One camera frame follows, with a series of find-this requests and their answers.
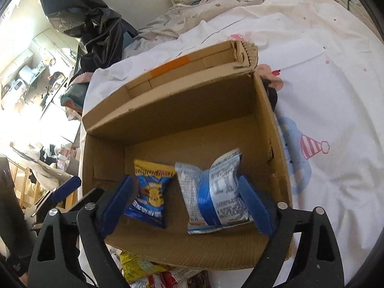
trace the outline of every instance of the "black plastic bag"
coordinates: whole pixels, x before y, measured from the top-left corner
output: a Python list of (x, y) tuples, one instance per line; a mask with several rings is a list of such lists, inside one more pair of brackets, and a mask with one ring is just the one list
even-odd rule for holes
[(121, 60), (124, 33), (138, 35), (121, 15), (103, 0), (40, 0), (52, 26), (68, 36), (80, 38), (71, 81), (84, 72), (107, 68)]

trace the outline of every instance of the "snack bag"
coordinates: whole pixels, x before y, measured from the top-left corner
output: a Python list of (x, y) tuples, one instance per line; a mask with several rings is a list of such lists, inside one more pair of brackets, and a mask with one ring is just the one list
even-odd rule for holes
[(187, 280), (187, 288), (212, 288), (208, 271), (201, 271)]
[(205, 234), (252, 221), (239, 193), (239, 149), (214, 161), (209, 170), (176, 163), (175, 169), (189, 214), (189, 234)]
[(149, 275), (137, 282), (129, 284), (131, 288), (166, 288), (161, 275)]
[(173, 167), (159, 163), (134, 160), (139, 194), (124, 214), (146, 223), (166, 228), (163, 218), (164, 189), (176, 174)]
[(132, 283), (154, 273), (172, 269), (170, 266), (152, 263), (125, 251), (120, 254), (120, 262), (124, 272), (124, 278), (128, 283)]
[(177, 283), (190, 279), (200, 272), (201, 270), (194, 270), (192, 268), (175, 268), (172, 271), (161, 272), (161, 276), (166, 288), (173, 288)]

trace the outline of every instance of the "nutrition label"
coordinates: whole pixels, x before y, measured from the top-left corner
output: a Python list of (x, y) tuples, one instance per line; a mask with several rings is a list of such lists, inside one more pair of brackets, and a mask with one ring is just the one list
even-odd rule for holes
[(181, 165), (183, 171), (179, 177), (180, 189), (189, 214), (191, 224), (204, 222), (197, 202), (197, 194), (201, 182), (201, 170), (191, 165)]
[(243, 221), (248, 210), (239, 194), (236, 171), (240, 163), (237, 153), (215, 161), (209, 171), (209, 189), (212, 203), (221, 224)]

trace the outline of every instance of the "blue cartoon print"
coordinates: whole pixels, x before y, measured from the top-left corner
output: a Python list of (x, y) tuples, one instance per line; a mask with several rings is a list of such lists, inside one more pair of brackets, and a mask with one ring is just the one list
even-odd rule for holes
[(297, 129), (296, 123), (287, 118), (278, 118), (283, 133), (283, 147), (291, 177), (291, 193), (299, 195), (308, 186), (312, 169), (309, 159), (322, 152), (328, 154), (330, 145), (326, 141), (318, 142)]

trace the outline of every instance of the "cardboard box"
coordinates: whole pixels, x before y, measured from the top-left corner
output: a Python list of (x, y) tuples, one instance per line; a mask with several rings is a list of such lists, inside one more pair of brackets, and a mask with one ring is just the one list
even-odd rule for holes
[[(274, 200), (291, 205), (285, 156), (260, 77), (257, 47), (227, 41), (127, 83), (83, 118), (83, 193), (134, 174), (135, 158), (207, 169), (240, 148), (240, 168)], [(162, 264), (207, 270), (253, 267), (268, 238), (253, 223), (188, 235), (177, 178), (165, 193), (165, 230), (123, 216), (106, 241)]]

